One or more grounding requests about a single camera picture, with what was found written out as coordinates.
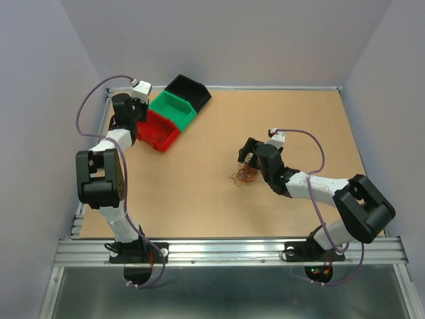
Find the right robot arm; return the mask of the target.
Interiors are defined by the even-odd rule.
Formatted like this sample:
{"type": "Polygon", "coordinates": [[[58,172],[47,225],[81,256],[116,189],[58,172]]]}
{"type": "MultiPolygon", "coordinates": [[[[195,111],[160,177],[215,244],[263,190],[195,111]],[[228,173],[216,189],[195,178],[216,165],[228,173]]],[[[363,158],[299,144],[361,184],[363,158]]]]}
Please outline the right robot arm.
{"type": "Polygon", "coordinates": [[[395,218],[396,211],[372,181],[357,174],[351,179],[332,179],[308,175],[286,166],[282,160],[284,141],[271,138],[266,143],[248,138],[238,152],[238,162],[257,169],[270,189],[288,198],[310,199],[335,207],[340,218],[321,225],[309,234],[298,255],[321,259],[331,249],[357,240],[372,243],[395,218]]]}

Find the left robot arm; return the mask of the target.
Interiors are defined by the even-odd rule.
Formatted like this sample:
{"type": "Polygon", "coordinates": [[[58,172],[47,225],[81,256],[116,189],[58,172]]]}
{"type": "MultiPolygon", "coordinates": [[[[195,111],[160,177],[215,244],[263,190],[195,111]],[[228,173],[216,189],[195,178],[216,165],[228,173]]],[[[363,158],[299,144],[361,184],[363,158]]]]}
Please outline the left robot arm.
{"type": "Polygon", "coordinates": [[[126,164],[120,153],[135,143],[138,124],[147,120],[149,97],[126,93],[112,97],[114,115],[99,143],[76,154],[76,182],[81,203],[97,210],[114,233],[106,244],[113,263],[139,262],[147,256],[147,244],[124,207],[127,197],[126,164]]]}

